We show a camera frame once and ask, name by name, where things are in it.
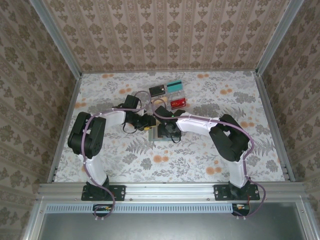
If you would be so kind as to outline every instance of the fern pattern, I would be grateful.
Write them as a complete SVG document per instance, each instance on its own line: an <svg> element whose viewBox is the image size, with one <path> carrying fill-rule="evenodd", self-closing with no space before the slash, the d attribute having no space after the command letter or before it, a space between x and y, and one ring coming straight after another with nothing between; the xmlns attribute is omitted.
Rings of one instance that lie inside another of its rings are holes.
<svg viewBox="0 0 320 240"><path fill-rule="evenodd" d="M183 110L210 118L229 114L253 137L254 150L246 160L247 171L254 180L284 180L254 74L249 71L131 72L108 78L84 74L77 97L81 107L73 110L68 136L80 112L104 111L123 103L127 94L178 79L183 82L188 103ZM137 97L142 105L149 99L144 93ZM228 162L220 156L212 139L192 132L183 133L179 143L152 142L146 131L126 134L122 125L114 125L104 131L99 156L111 182L227 182L230 177ZM82 167L66 141L55 181L85 182L87 176ZM3 178L9 177L5 169L0 169L0 180Z"/></svg>

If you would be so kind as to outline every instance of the floral wallpaper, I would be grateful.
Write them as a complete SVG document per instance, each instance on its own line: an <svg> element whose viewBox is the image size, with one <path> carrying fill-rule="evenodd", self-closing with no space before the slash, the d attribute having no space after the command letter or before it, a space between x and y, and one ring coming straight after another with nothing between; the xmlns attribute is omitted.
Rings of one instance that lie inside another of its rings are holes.
<svg viewBox="0 0 320 240"><path fill-rule="evenodd" d="M28 0L0 1L0 239L19 239L75 85Z"/></svg>
<svg viewBox="0 0 320 240"><path fill-rule="evenodd" d="M262 78L320 224L320 1L304 1Z"/></svg>
<svg viewBox="0 0 320 240"><path fill-rule="evenodd" d="M83 74L68 134L80 112L98 113L125 101L128 94L182 80L184 110L204 117L233 116L255 141L248 174L255 181L284 181L276 147L251 71L137 72ZM146 95L138 96L142 103ZM100 158L111 182L227 182L227 161L210 137L184 133L181 142L149 141L148 132L127 134L122 125L104 132ZM126 132L133 127L125 126ZM64 143L55 182L85 182L82 161Z"/></svg>
<svg viewBox="0 0 320 240"><path fill-rule="evenodd" d="M45 0L82 72L254 69L289 0Z"/></svg>

